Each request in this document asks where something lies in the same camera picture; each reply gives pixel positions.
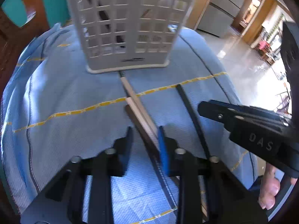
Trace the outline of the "person right hand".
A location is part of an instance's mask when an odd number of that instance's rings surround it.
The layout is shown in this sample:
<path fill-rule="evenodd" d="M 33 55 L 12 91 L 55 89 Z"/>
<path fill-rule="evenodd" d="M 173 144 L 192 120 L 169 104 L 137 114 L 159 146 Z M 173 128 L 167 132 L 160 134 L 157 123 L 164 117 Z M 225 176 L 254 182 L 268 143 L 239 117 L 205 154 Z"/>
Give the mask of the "person right hand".
<path fill-rule="evenodd" d="M 275 177 L 276 170 L 276 167 L 266 163 L 258 197 L 258 203 L 262 209 L 270 210 L 275 205 L 275 197 L 280 190 L 280 181 Z"/>

